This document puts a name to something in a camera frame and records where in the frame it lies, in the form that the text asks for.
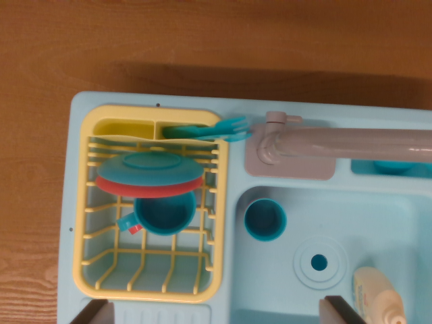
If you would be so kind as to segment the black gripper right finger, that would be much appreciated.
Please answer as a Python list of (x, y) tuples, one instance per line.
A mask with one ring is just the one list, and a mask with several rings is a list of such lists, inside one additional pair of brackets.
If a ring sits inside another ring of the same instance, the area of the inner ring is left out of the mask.
[(320, 324), (366, 324), (341, 296), (326, 296), (319, 301)]

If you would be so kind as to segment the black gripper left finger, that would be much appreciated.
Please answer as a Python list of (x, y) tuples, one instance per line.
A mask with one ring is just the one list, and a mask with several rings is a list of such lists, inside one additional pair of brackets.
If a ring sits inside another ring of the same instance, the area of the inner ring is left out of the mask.
[(114, 303), (108, 300), (91, 300), (70, 322), (71, 324), (114, 324)]

